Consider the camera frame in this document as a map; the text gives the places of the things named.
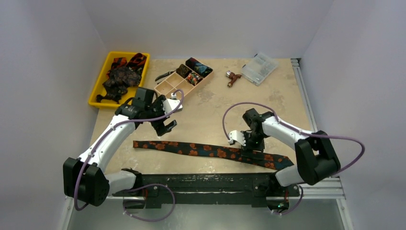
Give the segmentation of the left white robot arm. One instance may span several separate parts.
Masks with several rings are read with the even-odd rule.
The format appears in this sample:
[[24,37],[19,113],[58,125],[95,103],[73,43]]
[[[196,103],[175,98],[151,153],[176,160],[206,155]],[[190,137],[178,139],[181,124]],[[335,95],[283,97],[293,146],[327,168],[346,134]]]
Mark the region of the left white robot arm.
[[177,89],[169,98],[155,90],[138,88],[135,96],[127,99],[114,113],[106,129],[77,158],[67,158],[63,163],[64,194],[71,197],[74,208],[100,206],[108,196],[126,191],[131,196],[142,192],[143,183],[134,170],[121,170],[106,175],[106,167],[121,144],[140,124],[149,122],[159,137],[170,132],[176,121],[164,121],[183,109],[184,92]]

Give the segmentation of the black pliers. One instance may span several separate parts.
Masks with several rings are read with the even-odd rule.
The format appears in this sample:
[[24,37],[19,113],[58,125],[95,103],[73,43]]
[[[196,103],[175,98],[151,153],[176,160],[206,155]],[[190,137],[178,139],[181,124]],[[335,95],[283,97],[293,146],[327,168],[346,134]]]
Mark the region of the black pliers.
[[159,84],[162,81],[164,81],[165,78],[167,78],[168,76],[170,76],[171,74],[173,74],[175,71],[168,71],[164,74],[159,75],[158,77],[155,78],[155,83]]

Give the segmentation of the dark orange floral tie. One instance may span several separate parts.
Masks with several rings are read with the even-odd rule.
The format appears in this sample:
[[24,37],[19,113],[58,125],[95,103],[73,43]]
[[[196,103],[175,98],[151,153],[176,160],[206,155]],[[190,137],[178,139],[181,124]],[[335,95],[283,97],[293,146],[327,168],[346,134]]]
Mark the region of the dark orange floral tie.
[[269,168],[273,170],[282,170],[294,165],[294,163],[287,156],[269,153],[264,153],[265,160],[263,161],[258,161],[253,158],[251,162],[243,162],[241,160],[242,149],[210,144],[199,144],[178,141],[134,140],[133,147],[137,149],[150,149],[170,152],[179,155],[221,158],[225,160],[257,165],[260,167]]

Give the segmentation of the brown metal pipe fitting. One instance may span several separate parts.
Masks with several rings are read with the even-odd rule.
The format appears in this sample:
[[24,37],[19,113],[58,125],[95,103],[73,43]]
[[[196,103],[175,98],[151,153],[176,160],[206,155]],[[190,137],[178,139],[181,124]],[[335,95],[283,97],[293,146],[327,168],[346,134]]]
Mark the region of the brown metal pipe fitting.
[[231,88],[234,85],[234,83],[242,77],[242,75],[235,74],[234,72],[231,72],[231,71],[227,71],[226,77],[230,79],[230,82],[227,84],[227,87]]

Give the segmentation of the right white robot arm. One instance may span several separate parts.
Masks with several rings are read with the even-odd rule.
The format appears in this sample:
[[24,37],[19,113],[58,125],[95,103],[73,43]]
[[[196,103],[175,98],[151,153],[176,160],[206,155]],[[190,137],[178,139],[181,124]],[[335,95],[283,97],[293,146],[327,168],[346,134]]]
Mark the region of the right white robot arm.
[[269,181],[273,194],[280,195],[293,184],[314,185],[340,170],[341,164],[325,132],[301,132],[296,127],[289,127],[273,112],[259,114],[255,109],[250,109],[242,118],[249,127],[249,130],[239,134],[243,158],[252,161],[264,159],[273,167],[282,164],[277,157],[267,157],[263,152],[264,139],[268,137],[279,140],[295,152],[296,164],[281,165]]

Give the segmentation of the wooden compartment box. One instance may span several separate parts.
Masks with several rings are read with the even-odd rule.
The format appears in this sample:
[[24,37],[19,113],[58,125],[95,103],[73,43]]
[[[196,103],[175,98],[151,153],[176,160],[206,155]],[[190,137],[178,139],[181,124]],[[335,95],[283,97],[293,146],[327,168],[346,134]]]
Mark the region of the wooden compartment box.
[[196,86],[191,85],[186,81],[185,78],[182,78],[179,76],[176,72],[168,76],[167,78],[164,79],[161,83],[157,84],[154,87],[154,90],[158,94],[165,95],[167,98],[171,93],[174,93],[176,90],[182,90],[184,93],[184,96],[190,96],[193,93],[197,92],[200,90],[203,86],[205,86],[207,83],[210,82],[210,80],[214,76],[214,71],[209,74],[207,77],[203,78],[203,80],[197,84]]

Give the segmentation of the yellow plastic bin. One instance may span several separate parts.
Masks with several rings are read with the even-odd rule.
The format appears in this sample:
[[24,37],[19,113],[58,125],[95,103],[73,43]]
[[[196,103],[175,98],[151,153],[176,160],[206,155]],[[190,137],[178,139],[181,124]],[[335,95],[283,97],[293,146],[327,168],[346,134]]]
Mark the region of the yellow plastic bin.
[[111,51],[103,64],[88,103],[97,108],[117,108],[143,86],[150,54]]

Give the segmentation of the rolled olive patterned tie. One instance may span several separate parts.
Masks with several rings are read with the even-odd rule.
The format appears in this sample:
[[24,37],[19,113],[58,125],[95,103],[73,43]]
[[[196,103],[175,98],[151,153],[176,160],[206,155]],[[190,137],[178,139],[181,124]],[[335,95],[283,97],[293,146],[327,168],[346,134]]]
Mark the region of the rolled olive patterned tie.
[[184,64],[180,64],[175,71],[182,78],[188,77],[188,75],[192,72],[192,70]]

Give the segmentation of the rolled colourful floral tie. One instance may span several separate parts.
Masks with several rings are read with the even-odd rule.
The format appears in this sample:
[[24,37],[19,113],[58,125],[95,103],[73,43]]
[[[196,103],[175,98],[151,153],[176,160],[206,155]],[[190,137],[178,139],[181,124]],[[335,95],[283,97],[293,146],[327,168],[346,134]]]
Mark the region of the rolled colourful floral tie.
[[202,80],[203,77],[201,77],[200,75],[194,73],[194,72],[190,72],[187,76],[186,76],[186,81],[188,83],[190,83],[193,86],[196,86],[197,84],[199,84]]

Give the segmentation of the red black striped tie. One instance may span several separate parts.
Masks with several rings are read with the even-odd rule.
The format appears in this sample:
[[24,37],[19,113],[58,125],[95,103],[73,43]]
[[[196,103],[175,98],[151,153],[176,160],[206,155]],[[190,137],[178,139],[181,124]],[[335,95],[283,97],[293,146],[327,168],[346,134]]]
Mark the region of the red black striped tie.
[[113,69],[127,67],[138,75],[144,76],[149,65],[149,59],[150,55],[147,53],[112,51],[107,56],[103,70],[109,77]]

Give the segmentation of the dark patterned tie pile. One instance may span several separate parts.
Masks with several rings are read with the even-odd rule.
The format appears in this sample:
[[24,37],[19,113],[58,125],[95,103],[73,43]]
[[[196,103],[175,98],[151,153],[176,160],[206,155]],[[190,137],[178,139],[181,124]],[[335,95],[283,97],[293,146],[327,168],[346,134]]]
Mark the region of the dark patterned tie pile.
[[141,76],[127,67],[113,69],[108,79],[102,84],[106,94],[98,94],[96,102],[111,100],[118,104],[122,96],[128,93],[128,88],[139,86],[140,82]]

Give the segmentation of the rolled blue floral tie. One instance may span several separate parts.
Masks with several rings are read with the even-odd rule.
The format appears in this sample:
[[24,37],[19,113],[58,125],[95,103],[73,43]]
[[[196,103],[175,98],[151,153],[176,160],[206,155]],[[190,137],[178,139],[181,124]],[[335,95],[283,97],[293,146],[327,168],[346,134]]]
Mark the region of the rolled blue floral tie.
[[186,60],[185,65],[203,78],[207,77],[213,72],[213,69],[211,67],[204,65],[193,57]]

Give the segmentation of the clear plastic organizer box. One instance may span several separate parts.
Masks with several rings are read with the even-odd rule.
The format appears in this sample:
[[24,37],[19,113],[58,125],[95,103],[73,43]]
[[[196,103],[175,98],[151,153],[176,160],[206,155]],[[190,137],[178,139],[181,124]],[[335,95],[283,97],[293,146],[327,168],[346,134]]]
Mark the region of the clear plastic organizer box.
[[253,59],[241,69],[241,75],[256,86],[277,69],[279,62],[263,53],[257,53]]

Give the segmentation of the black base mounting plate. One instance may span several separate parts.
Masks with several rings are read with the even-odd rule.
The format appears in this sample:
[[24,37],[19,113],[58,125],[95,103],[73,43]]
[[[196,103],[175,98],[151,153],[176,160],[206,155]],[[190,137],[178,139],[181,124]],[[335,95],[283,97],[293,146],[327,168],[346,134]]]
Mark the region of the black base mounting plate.
[[117,192],[113,197],[145,201],[146,208],[163,204],[250,205],[287,210],[290,197],[298,198],[296,185],[280,187],[271,172],[220,174],[143,174],[136,192]]

